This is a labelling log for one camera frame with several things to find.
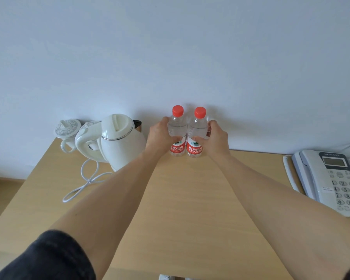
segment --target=water bottle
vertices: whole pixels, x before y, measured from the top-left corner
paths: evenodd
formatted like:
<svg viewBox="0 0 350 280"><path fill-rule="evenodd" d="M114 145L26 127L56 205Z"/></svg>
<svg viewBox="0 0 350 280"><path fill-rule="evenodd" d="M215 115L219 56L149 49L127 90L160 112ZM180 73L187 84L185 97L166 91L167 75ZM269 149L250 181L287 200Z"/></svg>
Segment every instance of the water bottle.
<svg viewBox="0 0 350 280"><path fill-rule="evenodd" d="M204 107L197 107L194 111L194 118L191 122L189 122L187 153L190 157L196 158L201 156L202 146L196 141L192 140L192 137L206 137L208 124L205 116L206 109Z"/></svg>
<svg viewBox="0 0 350 280"><path fill-rule="evenodd" d="M170 148L170 153L174 156L182 156L186 151L186 139L187 139L187 120L184 114L184 109L180 105L176 105L172 108L172 116L170 117L167 129L170 136L181 136L182 140L174 143Z"/></svg>

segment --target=kettle handle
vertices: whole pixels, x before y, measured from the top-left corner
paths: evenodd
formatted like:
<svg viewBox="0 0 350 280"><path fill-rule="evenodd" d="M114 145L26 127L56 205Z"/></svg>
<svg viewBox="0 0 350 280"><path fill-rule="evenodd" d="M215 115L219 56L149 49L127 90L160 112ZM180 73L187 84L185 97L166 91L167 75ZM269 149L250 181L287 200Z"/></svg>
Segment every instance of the kettle handle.
<svg viewBox="0 0 350 280"><path fill-rule="evenodd" d="M102 128L101 123L97 123L88 128L80 129L75 138L75 146L85 157L103 163L108 163L100 150L92 150L89 148L87 141L101 140Z"/></svg>

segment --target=teapot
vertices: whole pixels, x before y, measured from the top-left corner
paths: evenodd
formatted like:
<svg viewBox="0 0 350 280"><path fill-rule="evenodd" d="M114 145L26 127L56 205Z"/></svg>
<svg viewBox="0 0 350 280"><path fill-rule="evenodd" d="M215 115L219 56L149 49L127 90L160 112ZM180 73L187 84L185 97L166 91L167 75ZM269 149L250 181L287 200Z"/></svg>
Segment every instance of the teapot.
<svg viewBox="0 0 350 280"><path fill-rule="evenodd" d="M124 114L109 115L99 123L81 128L75 146L85 157L109 163L117 171L145 149L147 141L134 126L134 121ZM91 141L97 142L98 149L89 146Z"/></svg>

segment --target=red label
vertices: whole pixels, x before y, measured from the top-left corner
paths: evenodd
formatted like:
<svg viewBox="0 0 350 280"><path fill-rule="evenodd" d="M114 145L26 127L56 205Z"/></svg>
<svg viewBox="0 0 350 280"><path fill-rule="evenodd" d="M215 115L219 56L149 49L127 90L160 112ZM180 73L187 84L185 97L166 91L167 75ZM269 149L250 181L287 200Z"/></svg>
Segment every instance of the red label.
<svg viewBox="0 0 350 280"><path fill-rule="evenodd" d="M190 154L200 154L202 152L202 146L194 147L190 143L187 143L187 151Z"/></svg>
<svg viewBox="0 0 350 280"><path fill-rule="evenodd" d="M181 153L184 151L184 149L186 148L186 141L184 141L184 143L182 145L172 145L170 150L173 153Z"/></svg>

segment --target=silver rim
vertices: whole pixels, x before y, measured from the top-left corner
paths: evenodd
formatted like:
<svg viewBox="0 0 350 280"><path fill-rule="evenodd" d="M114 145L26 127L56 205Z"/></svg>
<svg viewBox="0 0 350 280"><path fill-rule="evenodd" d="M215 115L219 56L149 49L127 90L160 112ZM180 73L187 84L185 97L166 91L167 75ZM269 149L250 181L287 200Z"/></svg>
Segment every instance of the silver rim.
<svg viewBox="0 0 350 280"><path fill-rule="evenodd" d="M119 137L119 138L106 138L106 137L101 136L101 138L103 138L104 140L109 140L109 141L121 140L122 138L125 138L126 136L128 136L132 132L133 129L134 129L134 121L132 121L131 130L128 133L126 133L124 136Z"/></svg>

